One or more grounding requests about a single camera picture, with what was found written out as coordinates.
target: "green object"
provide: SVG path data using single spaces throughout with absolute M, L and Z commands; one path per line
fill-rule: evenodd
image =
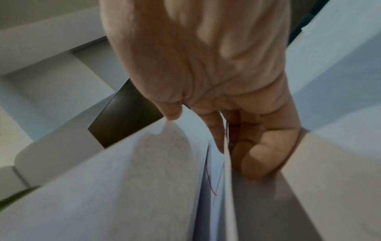
M 36 190 L 37 188 L 39 188 L 40 186 L 37 186 L 37 187 L 31 187 L 29 189 L 26 189 L 26 190 L 23 190 L 23 191 L 20 191 L 4 200 L 1 200 L 0 201 L 0 212 L 2 210 L 4 210 L 6 207 L 8 207 L 9 205 L 11 205 L 12 203 L 14 203 L 15 201 L 21 199 L 22 197 L 30 194 L 31 192 L 33 192 L 34 190 Z

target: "finger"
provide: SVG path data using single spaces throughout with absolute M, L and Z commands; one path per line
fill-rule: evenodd
M 238 141 L 241 129 L 241 117 L 239 110 L 222 110 L 222 116 L 226 119 L 229 129 L 229 152 L 232 153 Z
M 246 111 L 240 111 L 241 128 L 232 153 L 232 167 L 239 172 L 242 172 L 242 160 L 249 150 L 259 143 L 263 127 L 259 115 L 251 114 Z
M 209 128 L 218 150 L 223 153 L 223 142 L 225 140 L 225 128 L 221 114 L 217 111 L 209 114 L 198 114 Z
M 175 103 L 154 103 L 160 112 L 163 114 L 167 120 L 177 120 L 183 113 L 183 106 L 181 102 Z
M 241 163 L 242 173 L 249 179 L 260 179 L 281 165 L 300 133 L 300 122 L 291 97 L 279 109 L 260 118 L 265 132 Z

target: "hand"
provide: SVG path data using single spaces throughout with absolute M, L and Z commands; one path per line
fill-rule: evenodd
M 187 104 L 232 167 L 258 179 L 283 163 L 300 122 L 285 75 L 288 0 L 101 0 L 109 41 L 169 120 Z

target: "dark brown panel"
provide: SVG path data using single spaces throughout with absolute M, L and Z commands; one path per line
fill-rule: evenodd
M 157 107 L 128 80 L 89 127 L 104 148 L 161 119 Z

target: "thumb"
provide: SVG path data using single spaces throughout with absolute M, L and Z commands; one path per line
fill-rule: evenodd
M 183 113 L 183 106 L 180 101 L 175 103 L 154 102 L 154 104 L 167 120 L 177 120 Z

